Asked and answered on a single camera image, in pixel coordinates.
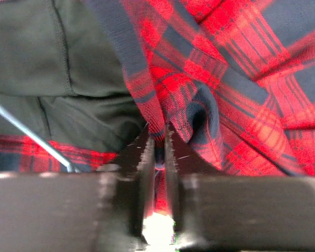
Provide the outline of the blue hanger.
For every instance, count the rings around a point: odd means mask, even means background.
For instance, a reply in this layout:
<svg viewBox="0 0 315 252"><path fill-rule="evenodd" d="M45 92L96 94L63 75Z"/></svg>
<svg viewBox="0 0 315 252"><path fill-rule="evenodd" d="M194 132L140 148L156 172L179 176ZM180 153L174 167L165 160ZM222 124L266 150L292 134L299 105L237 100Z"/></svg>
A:
<svg viewBox="0 0 315 252"><path fill-rule="evenodd" d="M80 173L81 170L77 168L67 157L65 157L61 152L56 150L51 144L41 138L37 133L31 130L28 126L22 123L14 115L12 115L4 106L0 104L0 116L6 121L12 124L19 131L27 135L39 146L41 146L47 153L49 153L53 158L59 161L66 169L68 173Z"/></svg>

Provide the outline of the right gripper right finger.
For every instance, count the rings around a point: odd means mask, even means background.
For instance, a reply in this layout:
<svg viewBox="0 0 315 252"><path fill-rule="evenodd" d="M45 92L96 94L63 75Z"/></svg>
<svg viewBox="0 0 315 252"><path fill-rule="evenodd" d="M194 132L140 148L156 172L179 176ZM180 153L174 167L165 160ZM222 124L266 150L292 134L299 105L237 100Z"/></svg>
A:
<svg viewBox="0 0 315 252"><path fill-rule="evenodd" d="M173 125L166 127L165 181L168 210L175 221L174 230L186 230L186 182L192 175L220 176L221 172L202 159L185 143Z"/></svg>

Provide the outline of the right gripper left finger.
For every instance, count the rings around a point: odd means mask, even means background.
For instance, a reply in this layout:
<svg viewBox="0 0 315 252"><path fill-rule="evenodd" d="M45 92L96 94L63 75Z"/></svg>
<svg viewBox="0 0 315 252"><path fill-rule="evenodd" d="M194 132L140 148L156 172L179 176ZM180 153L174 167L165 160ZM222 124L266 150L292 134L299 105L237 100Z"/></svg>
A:
<svg viewBox="0 0 315 252"><path fill-rule="evenodd" d="M143 221L153 213L154 205L154 140L148 127L110 165L117 175L115 208L124 214L127 233L141 236Z"/></svg>

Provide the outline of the red navy plaid skirt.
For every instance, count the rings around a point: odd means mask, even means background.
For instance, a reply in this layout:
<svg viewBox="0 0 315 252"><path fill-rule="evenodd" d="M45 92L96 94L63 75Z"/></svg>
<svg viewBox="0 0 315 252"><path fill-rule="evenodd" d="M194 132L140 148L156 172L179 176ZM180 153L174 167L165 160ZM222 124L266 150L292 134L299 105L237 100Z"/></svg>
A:
<svg viewBox="0 0 315 252"><path fill-rule="evenodd" d="M315 1L0 1L0 104L83 171L171 123L228 174L315 177Z"/></svg>

